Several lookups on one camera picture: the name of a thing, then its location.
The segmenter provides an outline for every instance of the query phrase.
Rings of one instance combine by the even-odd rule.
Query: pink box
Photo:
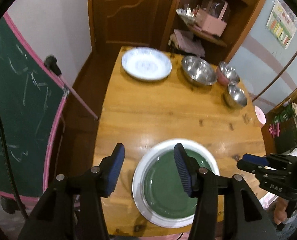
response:
[[[226,27],[226,22],[222,21],[222,17],[225,13],[227,5],[228,3],[225,2],[225,5],[223,6],[219,18],[213,17],[212,15],[208,14],[205,10],[200,8],[195,17],[196,25],[198,25],[202,30],[210,34],[221,36]]]

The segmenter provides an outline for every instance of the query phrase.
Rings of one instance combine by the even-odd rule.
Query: small metal bowl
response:
[[[182,68],[187,80],[196,86],[211,86],[217,81],[217,76],[211,65],[200,58],[184,57]]]
[[[236,85],[229,84],[223,95],[228,106],[232,108],[242,109],[247,105],[247,97],[244,91]]]
[[[223,86],[227,86],[228,84],[237,85],[240,82],[240,77],[235,69],[228,66],[224,61],[221,61],[217,65],[216,75],[218,82]]]

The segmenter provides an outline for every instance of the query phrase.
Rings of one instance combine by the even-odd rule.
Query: white plate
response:
[[[166,78],[171,70],[170,59],[161,51],[151,48],[134,48],[122,57],[124,70],[140,80],[156,81]]]
[[[165,218],[154,212],[145,200],[143,181],[147,171],[153,164],[152,161],[156,160],[162,153],[174,149],[177,143],[181,143],[185,149],[192,150],[200,154],[210,165],[214,174],[219,175],[219,168],[213,155],[202,145],[195,141],[175,138],[156,144],[152,147],[139,161],[133,176],[132,192],[135,204],[141,214],[151,223],[165,228],[180,228],[185,227],[193,222],[194,215],[181,219]]]

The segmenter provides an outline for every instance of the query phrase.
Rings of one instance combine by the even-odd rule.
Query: pink pole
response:
[[[98,120],[98,116],[89,108],[89,106],[83,101],[83,99],[78,95],[78,93],[68,84],[65,78],[60,75],[59,78],[63,81],[65,86],[70,90],[70,92],[75,96],[75,98],[85,107],[85,109],[94,117],[95,120]]]

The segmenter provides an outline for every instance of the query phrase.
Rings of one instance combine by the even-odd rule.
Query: green plate with white rim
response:
[[[197,198],[189,198],[183,190],[173,156],[177,143],[181,143],[201,167],[219,175],[214,157],[197,142],[176,138],[151,148],[136,167],[133,197],[138,210],[147,220],[166,228],[190,225],[197,203]]]

